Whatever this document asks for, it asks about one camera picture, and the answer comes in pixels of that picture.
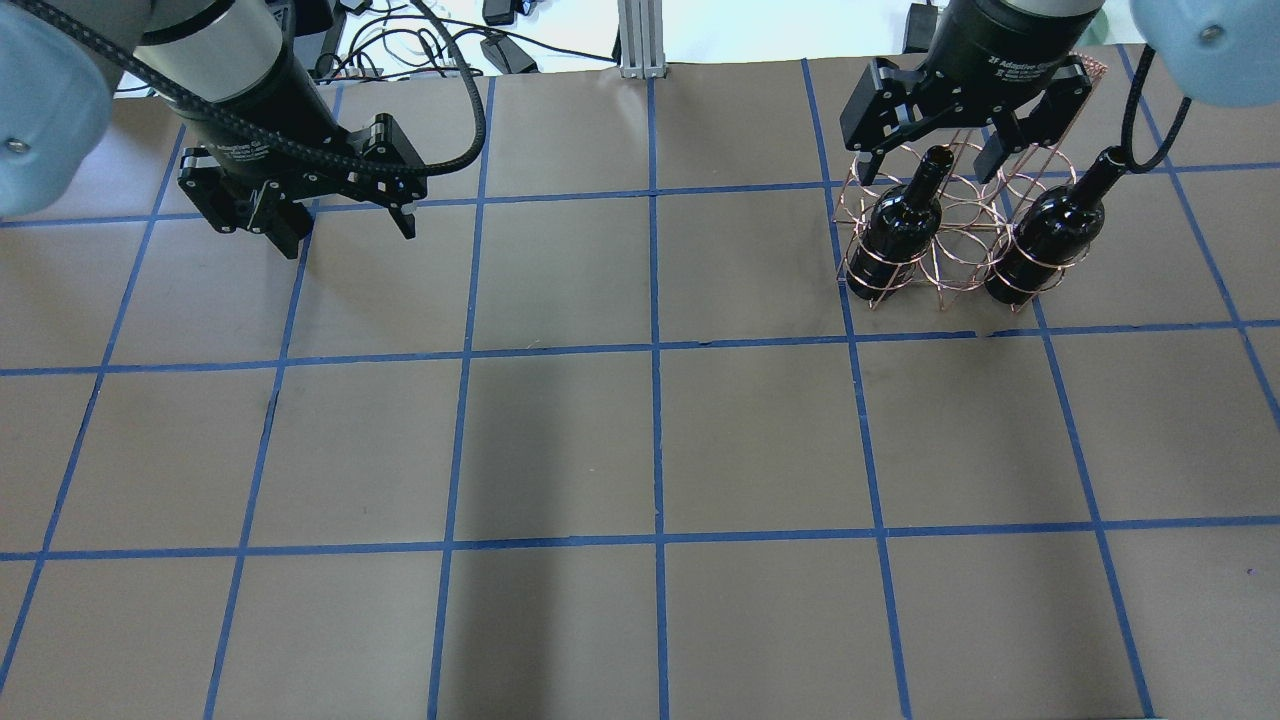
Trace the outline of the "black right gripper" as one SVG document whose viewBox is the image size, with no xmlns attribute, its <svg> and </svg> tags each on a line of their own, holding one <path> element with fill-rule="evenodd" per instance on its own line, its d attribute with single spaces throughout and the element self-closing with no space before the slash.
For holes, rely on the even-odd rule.
<svg viewBox="0 0 1280 720">
<path fill-rule="evenodd" d="M 940 128 L 995 127 L 975 158 L 980 184 L 1028 143 L 1060 141 L 1093 90 L 1073 51 L 1092 20 L 1091 1 L 948 3 L 923 60 L 869 60 L 841 111 L 859 184 L 874 183 L 888 151 Z"/>
</svg>

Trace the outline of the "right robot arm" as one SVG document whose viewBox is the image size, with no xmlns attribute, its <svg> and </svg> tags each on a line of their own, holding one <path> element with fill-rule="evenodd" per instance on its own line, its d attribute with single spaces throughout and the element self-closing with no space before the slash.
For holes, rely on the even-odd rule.
<svg viewBox="0 0 1280 720">
<path fill-rule="evenodd" d="M 1011 155 L 1055 146 L 1094 82 L 1074 47 L 1098 1 L 951 1 L 924 61 L 865 68 L 840 117 L 842 140 L 869 184 L 884 156 L 937 129 L 992 128 L 974 163 L 991 181 Z M 1196 102 L 1277 101 L 1275 1 L 1134 1 L 1132 17 Z"/>
</svg>

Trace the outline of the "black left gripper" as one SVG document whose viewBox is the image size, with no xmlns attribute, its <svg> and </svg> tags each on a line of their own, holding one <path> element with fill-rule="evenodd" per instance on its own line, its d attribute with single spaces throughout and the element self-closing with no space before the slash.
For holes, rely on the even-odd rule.
<svg viewBox="0 0 1280 720">
<path fill-rule="evenodd" d="M 420 156 L 389 113 L 360 131 L 338 124 L 307 70 L 288 53 L 265 78 L 218 105 L 234 117 L 285 138 L 344 159 L 417 163 Z M 218 233 L 262 234 L 288 260 L 300 258 L 314 228 L 307 202 L 340 195 L 385 208 L 404 240 L 415 240 L 416 202 L 428 192 L 421 177 L 376 178 L 294 158 L 262 138 L 180 111 L 198 145 L 184 150 L 179 190 Z"/>
</svg>

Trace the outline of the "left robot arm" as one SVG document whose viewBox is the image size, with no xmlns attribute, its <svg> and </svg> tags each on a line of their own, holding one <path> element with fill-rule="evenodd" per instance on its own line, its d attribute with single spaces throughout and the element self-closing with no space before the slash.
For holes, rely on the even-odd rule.
<svg viewBox="0 0 1280 720">
<path fill-rule="evenodd" d="M 342 128 L 265 1 L 56 1 L 54 8 L 215 108 L 348 159 L 417 161 L 389 114 Z M 14 1 L 3 4 L 3 215 L 54 205 L 99 145 L 122 72 Z M 424 179 L 376 179 L 291 158 L 266 141 L 180 110 L 197 143 L 177 182 L 219 233 L 265 236 L 288 259 L 314 227 L 306 201 L 340 195 L 385 208 L 416 236 Z"/>
</svg>

